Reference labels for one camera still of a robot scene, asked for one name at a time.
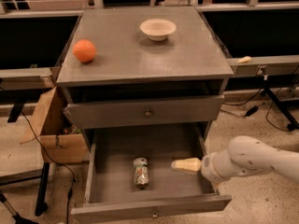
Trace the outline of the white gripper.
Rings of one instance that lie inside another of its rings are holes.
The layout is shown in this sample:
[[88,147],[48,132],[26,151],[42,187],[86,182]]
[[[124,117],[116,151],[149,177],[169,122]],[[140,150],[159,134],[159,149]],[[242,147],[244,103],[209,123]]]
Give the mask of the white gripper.
[[232,162],[227,150],[205,155],[202,161],[198,158],[176,160],[171,163],[171,168],[187,172],[201,170],[202,176],[213,183],[220,183],[232,177]]

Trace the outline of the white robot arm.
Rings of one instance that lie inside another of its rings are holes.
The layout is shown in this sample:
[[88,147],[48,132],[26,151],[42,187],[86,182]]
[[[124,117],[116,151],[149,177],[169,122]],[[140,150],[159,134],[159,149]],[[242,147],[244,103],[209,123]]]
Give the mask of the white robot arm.
[[299,182],[299,154],[270,147],[262,141],[238,136],[221,152],[213,152],[201,160],[188,158],[171,163],[173,170],[197,173],[210,182],[220,183],[232,177],[247,177],[272,172]]

